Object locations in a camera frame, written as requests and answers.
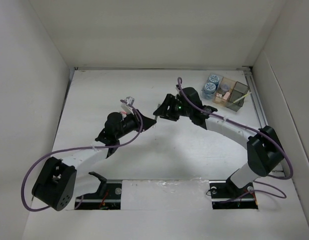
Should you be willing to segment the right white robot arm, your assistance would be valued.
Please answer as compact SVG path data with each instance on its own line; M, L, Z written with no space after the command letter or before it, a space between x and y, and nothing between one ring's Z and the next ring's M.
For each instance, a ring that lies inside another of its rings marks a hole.
M192 87L177 95L167 94L154 116L170 121L188 117L194 125L221 134L247 151L247 162L226 179L224 186L232 198L241 195L252 181L266 177L284 159L282 146L275 130L265 126L257 131L237 126L230 119L217 116L217 109L204 105Z

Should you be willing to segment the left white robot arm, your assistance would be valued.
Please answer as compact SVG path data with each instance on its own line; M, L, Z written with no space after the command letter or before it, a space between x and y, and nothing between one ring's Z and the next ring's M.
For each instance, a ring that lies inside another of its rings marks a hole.
M110 113L104 128L90 147L64 158L51 156L45 161L32 188L32 195L56 211L63 210L72 197L84 195L84 190L94 198L103 197L107 180L92 171L92 166L107 159L123 146L120 138L133 131L140 134L156 122L137 109L126 116L119 112Z

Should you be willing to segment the yellow highlighter pen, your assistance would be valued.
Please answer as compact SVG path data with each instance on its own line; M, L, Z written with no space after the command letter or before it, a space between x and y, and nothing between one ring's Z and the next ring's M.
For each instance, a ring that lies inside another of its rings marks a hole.
M238 102L240 102L241 100L245 99L247 96L249 96L252 92L248 92L246 94L244 94L243 96L239 97L238 99L233 101L233 104L236 104Z

